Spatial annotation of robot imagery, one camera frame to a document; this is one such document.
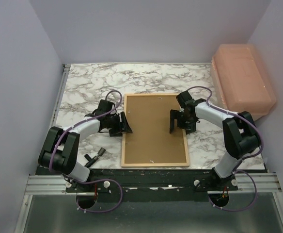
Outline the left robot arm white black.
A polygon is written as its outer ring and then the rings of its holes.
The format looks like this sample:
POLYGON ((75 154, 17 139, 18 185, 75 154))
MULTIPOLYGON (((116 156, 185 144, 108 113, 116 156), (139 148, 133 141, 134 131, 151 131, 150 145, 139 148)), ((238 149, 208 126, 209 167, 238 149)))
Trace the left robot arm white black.
POLYGON ((77 180, 82 191, 90 191, 94 180, 89 177, 90 169, 77 162, 79 143, 102 129, 109 130, 110 137, 132 133, 125 113, 117 113, 116 107, 108 100, 100 100, 98 108, 81 122, 66 128, 51 127, 39 155, 39 165, 77 180))

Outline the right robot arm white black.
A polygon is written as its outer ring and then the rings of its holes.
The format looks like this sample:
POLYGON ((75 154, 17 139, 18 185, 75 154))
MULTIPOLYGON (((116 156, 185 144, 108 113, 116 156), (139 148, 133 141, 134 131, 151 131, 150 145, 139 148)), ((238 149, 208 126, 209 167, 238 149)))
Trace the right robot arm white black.
POLYGON ((262 139, 249 112, 231 112, 217 107, 209 99, 194 100, 188 91, 176 96, 180 110, 170 110, 170 129, 185 130, 186 134, 196 132, 196 124, 202 119, 223 130, 226 149, 221 161, 213 168, 215 175, 209 178, 210 186, 221 190, 244 156, 262 148, 262 139))

